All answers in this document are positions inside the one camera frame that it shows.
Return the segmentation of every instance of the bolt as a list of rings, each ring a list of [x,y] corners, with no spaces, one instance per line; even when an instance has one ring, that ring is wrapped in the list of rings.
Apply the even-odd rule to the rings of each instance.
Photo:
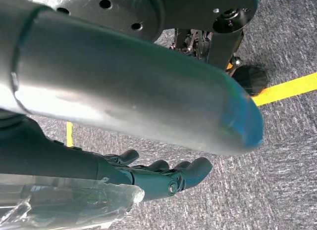
[[[169,192],[170,194],[175,194],[177,192],[177,184],[176,182],[172,182],[171,184],[169,184],[169,186]]]
[[[235,61],[235,65],[240,66],[240,64],[241,64],[241,61],[240,61],[240,59],[238,59],[237,61]]]

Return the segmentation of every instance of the transparent plastic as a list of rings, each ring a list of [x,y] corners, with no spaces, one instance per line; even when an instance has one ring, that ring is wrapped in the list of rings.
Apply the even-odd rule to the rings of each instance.
[[[0,174],[0,230],[107,229],[145,196],[107,181]]]

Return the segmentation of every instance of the black disc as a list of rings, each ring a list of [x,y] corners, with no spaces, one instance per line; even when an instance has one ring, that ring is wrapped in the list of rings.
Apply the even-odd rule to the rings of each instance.
[[[232,78],[249,95],[258,95],[268,84],[266,72],[256,66],[244,65],[237,68]]]

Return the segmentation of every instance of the metal tube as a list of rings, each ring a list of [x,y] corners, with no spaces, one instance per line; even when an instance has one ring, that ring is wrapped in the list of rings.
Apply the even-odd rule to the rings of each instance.
[[[262,140],[259,110],[221,70],[42,7],[14,29],[2,23],[7,5],[0,1],[0,57],[4,38],[20,35],[12,39],[11,69],[0,64],[0,76],[11,80],[1,85],[14,84],[23,113],[216,154],[244,153]],[[26,12],[15,9],[11,23],[20,23]],[[3,98],[0,107],[17,111]]]

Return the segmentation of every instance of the yellow line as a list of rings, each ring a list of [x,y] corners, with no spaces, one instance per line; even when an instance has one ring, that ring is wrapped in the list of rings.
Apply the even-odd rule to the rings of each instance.
[[[73,124],[71,122],[66,123],[66,145],[73,147]]]
[[[260,106],[314,90],[317,90],[317,73],[266,88],[252,99],[256,105]]]

